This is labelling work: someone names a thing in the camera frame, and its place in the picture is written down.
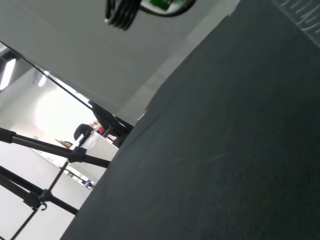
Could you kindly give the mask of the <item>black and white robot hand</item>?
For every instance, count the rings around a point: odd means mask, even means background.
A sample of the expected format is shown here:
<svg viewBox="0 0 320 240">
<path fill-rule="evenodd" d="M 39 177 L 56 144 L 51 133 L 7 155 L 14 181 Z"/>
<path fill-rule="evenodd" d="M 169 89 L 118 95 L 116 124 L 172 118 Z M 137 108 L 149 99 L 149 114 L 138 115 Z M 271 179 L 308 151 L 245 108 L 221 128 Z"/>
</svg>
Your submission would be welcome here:
<svg viewBox="0 0 320 240">
<path fill-rule="evenodd" d="M 160 18 L 178 17 L 190 10 L 196 0 L 106 0 L 104 22 L 126 31 L 139 11 Z"/>
</svg>

